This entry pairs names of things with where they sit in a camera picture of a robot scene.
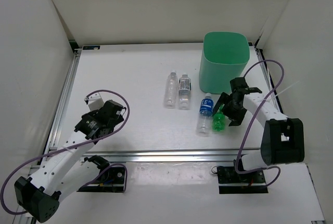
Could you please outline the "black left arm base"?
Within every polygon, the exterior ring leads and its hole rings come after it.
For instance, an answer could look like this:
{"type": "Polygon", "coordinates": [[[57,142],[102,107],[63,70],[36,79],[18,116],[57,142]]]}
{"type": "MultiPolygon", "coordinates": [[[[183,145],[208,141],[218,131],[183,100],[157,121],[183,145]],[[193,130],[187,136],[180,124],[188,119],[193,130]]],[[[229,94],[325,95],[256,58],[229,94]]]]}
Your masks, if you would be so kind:
{"type": "Polygon", "coordinates": [[[127,175],[128,170],[125,164],[111,164],[96,181],[82,186],[78,192],[124,193],[127,188],[127,175]]]}

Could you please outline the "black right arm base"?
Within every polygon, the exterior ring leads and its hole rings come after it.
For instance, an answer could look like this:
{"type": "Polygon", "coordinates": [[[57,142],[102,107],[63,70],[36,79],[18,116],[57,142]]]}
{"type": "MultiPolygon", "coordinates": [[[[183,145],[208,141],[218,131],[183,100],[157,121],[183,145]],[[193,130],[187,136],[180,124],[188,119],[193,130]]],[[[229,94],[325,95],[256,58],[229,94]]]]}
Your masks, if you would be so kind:
{"type": "Polygon", "coordinates": [[[266,194],[268,189],[263,170],[239,174],[234,166],[213,166],[217,176],[219,194],[266,194]]]}

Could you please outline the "clear unlabeled plastic bottle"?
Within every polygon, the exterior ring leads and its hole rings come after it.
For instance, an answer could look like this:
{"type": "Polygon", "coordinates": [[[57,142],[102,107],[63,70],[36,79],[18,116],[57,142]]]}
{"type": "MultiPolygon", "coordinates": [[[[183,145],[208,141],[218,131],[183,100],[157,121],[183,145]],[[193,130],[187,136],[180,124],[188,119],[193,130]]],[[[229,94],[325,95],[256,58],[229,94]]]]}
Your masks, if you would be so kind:
{"type": "Polygon", "coordinates": [[[174,108],[177,98],[178,77],[175,70],[168,75],[163,104],[166,108],[174,108]]]}

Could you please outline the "green plastic soda bottle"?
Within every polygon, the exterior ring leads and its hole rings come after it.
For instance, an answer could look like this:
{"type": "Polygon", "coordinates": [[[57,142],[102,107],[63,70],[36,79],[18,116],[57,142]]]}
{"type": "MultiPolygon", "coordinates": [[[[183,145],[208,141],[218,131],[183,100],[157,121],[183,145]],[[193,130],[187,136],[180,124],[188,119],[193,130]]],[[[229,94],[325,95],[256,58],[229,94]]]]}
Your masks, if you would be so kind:
{"type": "Polygon", "coordinates": [[[213,132],[222,132],[225,129],[225,116],[222,112],[223,106],[220,106],[213,115],[212,130],[213,132]]]}

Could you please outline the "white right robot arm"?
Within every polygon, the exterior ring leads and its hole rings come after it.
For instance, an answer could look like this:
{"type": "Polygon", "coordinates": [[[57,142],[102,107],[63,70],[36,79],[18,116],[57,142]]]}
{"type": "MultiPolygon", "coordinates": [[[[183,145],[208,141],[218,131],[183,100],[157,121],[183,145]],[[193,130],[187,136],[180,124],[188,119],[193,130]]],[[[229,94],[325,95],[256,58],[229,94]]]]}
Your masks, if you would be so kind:
{"type": "Polygon", "coordinates": [[[246,182],[253,172],[268,169],[271,165],[301,163],[305,158],[303,123],[299,118],[289,118],[279,112],[262,95],[258,88],[234,89],[230,95],[222,93],[213,108],[216,114],[222,106],[222,114],[230,120],[230,126],[241,125],[247,112],[252,118],[244,135],[235,161],[234,177],[246,182]],[[242,149],[254,121],[263,127],[260,149],[242,155],[242,149]]]}

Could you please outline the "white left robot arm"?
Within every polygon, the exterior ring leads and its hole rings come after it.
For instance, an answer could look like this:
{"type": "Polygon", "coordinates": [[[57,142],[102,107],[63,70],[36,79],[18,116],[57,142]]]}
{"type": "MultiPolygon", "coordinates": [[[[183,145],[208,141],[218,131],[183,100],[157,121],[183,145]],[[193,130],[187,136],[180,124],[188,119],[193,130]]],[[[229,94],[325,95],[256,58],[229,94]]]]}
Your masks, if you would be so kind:
{"type": "Polygon", "coordinates": [[[71,193],[91,182],[110,181],[106,159],[94,155],[81,163],[80,158],[99,138],[111,134],[123,122],[126,108],[108,100],[101,108],[89,104],[89,109],[74,127],[65,151],[53,155],[37,172],[28,178],[20,177],[14,184],[18,204],[40,223],[48,221],[71,193]]]}

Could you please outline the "clear bottle blue label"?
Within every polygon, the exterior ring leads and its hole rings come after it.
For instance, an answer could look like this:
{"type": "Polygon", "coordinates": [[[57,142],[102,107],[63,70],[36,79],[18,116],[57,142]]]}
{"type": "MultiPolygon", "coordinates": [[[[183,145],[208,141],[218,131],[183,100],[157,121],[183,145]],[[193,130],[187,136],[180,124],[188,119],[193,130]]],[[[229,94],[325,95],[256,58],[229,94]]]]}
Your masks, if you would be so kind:
{"type": "Polygon", "coordinates": [[[196,132],[200,136],[208,136],[212,129],[213,106],[214,102],[212,99],[212,94],[207,93],[202,99],[199,108],[199,118],[196,132]]]}

